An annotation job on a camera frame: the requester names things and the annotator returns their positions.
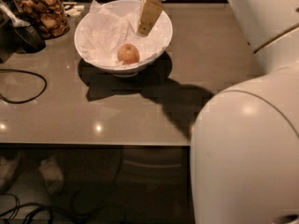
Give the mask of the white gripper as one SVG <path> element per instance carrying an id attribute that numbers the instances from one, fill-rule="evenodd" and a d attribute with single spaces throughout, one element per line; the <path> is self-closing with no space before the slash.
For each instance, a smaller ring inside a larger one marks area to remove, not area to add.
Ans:
<path id="1" fill-rule="evenodd" d="M 163 11 L 162 2 L 166 0 L 141 0 L 137 33 L 148 36 Z"/>

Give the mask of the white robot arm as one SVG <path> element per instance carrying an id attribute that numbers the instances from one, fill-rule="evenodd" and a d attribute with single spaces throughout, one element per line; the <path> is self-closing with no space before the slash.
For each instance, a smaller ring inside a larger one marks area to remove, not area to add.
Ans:
<path id="1" fill-rule="evenodd" d="M 263 75 L 192 127 L 195 224 L 299 224 L 299 0 L 228 0 Z"/>

